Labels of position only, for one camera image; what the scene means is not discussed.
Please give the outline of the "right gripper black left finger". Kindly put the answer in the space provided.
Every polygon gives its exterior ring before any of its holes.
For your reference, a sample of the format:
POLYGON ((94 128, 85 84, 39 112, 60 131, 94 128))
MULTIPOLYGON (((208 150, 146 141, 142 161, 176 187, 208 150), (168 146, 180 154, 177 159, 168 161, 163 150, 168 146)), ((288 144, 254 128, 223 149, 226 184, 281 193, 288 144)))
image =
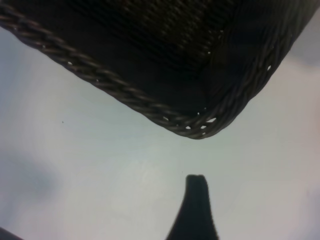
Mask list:
POLYGON ((176 219, 166 237, 167 240, 193 240, 194 218, 197 210, 197 176, 186 177, 185 193, 176 219))

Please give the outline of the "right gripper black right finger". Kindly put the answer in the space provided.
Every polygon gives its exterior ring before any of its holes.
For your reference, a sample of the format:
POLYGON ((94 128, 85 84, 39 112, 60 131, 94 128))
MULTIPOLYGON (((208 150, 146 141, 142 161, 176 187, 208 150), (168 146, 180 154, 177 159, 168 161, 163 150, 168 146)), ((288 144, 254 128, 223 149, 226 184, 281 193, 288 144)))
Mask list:
POLYGON ((199 175, 200 185, 200 216, 204 240, 219 240, 219 235, 212 216, 210 194, 207 180, 204 175, 199 175))

